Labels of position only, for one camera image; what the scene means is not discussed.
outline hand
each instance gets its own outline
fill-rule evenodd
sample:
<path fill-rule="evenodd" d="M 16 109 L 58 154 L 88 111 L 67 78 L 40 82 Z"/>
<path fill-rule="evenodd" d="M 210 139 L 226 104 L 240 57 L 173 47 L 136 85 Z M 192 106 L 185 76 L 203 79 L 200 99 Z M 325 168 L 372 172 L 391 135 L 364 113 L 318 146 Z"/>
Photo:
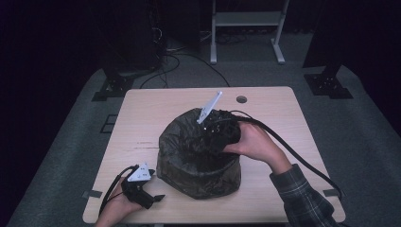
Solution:
<path fill-rule="evenodd" d="M 286 154 L 271 140 L 260 127 L 246 122 L 238 122 L 241 138 L 236 144 L 227 145 L 223 151 L 245 155 L 267 163 L 273 174 L 287 172 L 292 168 Z"/>
<path fill-rule="evenodd" d="M 138 211 L 142 208 L 142 206 L 136 202 L 129 201 L 127 197 L 122 194 L 121 183 L 124 181 L 124 178 L 121 178 L 115 190 L 103 209 L 103 212 L 100 214 L 95 227 L 110 227 L 120 222 L 123 218 L 125 218 L 128 214 Z"/>

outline black device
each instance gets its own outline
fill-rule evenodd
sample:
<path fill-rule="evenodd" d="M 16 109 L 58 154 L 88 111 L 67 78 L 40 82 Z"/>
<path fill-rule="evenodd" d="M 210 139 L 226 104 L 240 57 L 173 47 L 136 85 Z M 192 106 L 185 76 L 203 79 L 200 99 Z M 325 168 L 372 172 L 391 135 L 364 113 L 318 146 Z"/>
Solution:
<path fill-rule="evenodd" d="M 162 15 L 168 37 L 191 47 L 201 46 L 200 0 L 162 0 Z"/>
<path fill-rule="evenodd" d="M 298 161 L 300 161 L 305 167 L 310 169 L 316 175 L 320 176 L 322 179 L 327 181 L 330 185 L 332 185 L 338 192 L 339 200 L 342 199 L 344 193 L 342 190 L 327 176 L 321 173 L 318 169 L 314 166 L 309 164 L 306 160 L 304 160 L 301 155 L 299 155 L 283 138 L 281 138 L 275 131 L 269 128 L 267 125 L 253 119 L 249 115 L 248 117 L 244 116 L 237 116 L 232 114 L 232 112 L 224 112 L 218 111 L 217 113 L 214 110 L 209 114 L 207 120 L 205 119 L 205 131 L 206 131 L 206 138 L 205 141 L 210 140 L 210 147 L 215 150 L 215 152 L 222 152 L 226 145 L 230 143 L 236 143 L 240 139 L 240 128 L 238 122 L 249 122 L 259 126 L 264 131 L 268 132 L 271 136 L 273 136 L 278 142 L 280 142 L 291 154 L 294 156 Z"/>
<path fill-rule="evenodd" d="M 121 183 L 121 187 L 123 189 L 124 195 L 128 198 L 129 201 L 136 202 L 141 206 L 149 209 L 150 206 L 157 201 L 161 201 L 165 195 L 159 195 L 152 197 L 148 194 L 142 186 L 148 181 L 140 181 L 140 182 L 129 182 L 128 178 L 139 168 L 139 165 L 133 167 L 132 172 L 124 179 Z M 155 172 L 154 169 L 150 169 L 150 176 Z"/>
<path fill-rule="evenodd" d="M 109 200 L 113 199 L 113 197 L 109 198 L 110 194 L 112 193 L 112 191 L 115 188 L 115 186 L 117 185 L 117 183 L 120 181 L 121 176 L 128 170 L 131 170 L 131 172 L 121 183 L 121 188 L 123 191 L 122 193 L 124 194 L 124 196 L 126 196 L 128 198 L 129 201 L 136 202 L 136 203 L 140 204 L 142 207 L 149 209 L 154 202 L 161 201 L 165 197 L 165 195 L 158 195 L 158 196 L 152 197 L 149 193 L 147 193 L 143 189 L 143 185 L 145 183 L 147 183 L 148 181 L 139 181 L 139 182 L 129 182 L 128 181 L 128 178 L 130 177 L 130 175 L 132 175 L 138 168 L 139 168 L 139 165 L 127 167 L 120 174 L 118 174 L 115 177 L 112 185 L 110 185 L 109 190 L 107 191 L 106 195 L 103 198 L 103 202 L 100 205 L 99 215 L 103 211 L 107 202 Z M 150 169 L 149 170 L 150 176 L 152 176 L 154 172 L 155 172 L 154 169 Z"/>
<path fill-rule="evenodd" d="M 234 144 L 241 138 L 241 130 L 235 118 L 228 111 L 212 110 L 202 122 L 204 126 L 204 143 L 212 154 L 221 153 L 229 144 Z"/>
<path fill-rule="evenodd" d="M 166 49 L 159 1 L 90 0 L 98 39 L 93 43 L 107 80 L 93 101 L 124 96 L 133 81 L 162 65 Z"/>

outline plaid shirt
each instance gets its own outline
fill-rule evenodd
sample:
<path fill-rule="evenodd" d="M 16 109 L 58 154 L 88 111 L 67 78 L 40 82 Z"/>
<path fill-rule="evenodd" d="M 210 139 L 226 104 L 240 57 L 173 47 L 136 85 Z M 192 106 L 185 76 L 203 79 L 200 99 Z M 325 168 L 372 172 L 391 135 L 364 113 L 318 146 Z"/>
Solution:
<path fill-rule="evenodd" d="M 298 165 L 280 175 L 271 174 L 270 178 L 284 202 L 292 227 L 339 226 L 332 217 L 331 203 L 310 186 Z"/>

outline white tag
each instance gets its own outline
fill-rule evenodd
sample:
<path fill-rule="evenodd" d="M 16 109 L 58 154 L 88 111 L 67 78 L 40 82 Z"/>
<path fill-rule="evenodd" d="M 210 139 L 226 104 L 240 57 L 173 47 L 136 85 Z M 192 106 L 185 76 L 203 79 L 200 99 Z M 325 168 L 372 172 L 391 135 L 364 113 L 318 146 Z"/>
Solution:
<path fill-rule="evenodd" d="M 204 119 L 206 119 L 206 117 L 209 115 L 209 113 L 212 112 L 222 94 L 223 92 L 218 92 L 216 96 L 212 98 L 208 103 L 206 103 L 206 105 L 201 109 L 200 118 L 197 120 L 198 124 L 201 124 Z"/>
<path fill-rule="evenodd" d="M 142 181 L 149 181 L 151 178 L 148 164 L 143 163 L 141 164 L 138 169 L 136 169 L 132 175 L 129 176 L 129 182 L 142 182 Z"/>

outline table top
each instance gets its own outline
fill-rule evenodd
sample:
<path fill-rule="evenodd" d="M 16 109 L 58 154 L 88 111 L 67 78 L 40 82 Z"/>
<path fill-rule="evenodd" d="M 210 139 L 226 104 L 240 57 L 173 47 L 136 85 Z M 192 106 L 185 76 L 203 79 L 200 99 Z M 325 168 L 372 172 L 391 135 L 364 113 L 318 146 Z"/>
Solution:
<path fill-rule="evenodd" d="M 125 167 L 148 163 L 156 168 L 159 136 L 177 116 L 200 108 L 222 91 L 216 110 L 245 112 L 276 131 L 307 162 L 328 176 L 298 101 L 289 87 L 235 87 L 129 90 L 121 106 L 112 136 L 96 176 L 93 190 L 101 198 L 89 198 L 83 220 L 94 223 L 104 194 Z M 245 96 L 246 103 L 238 103 Z M 292 163 L 298 163 L 279 145 Z M 155 175 L 144 189 L 152 196 L 166 195 L 152 207 L 135 212 L 126 223 L 274 223 L 288 222 L 283 202 L 270 181 L 270 168 L 245 156 L 240 157 L 241 186 L 225 197 L 194 200 Z M 310 184 L 323 195 L 331 189 L 326 181 L 299 164 Z M 335 207 L 340 222 L 345 214 L 337 197 L 326 197 Z"/>

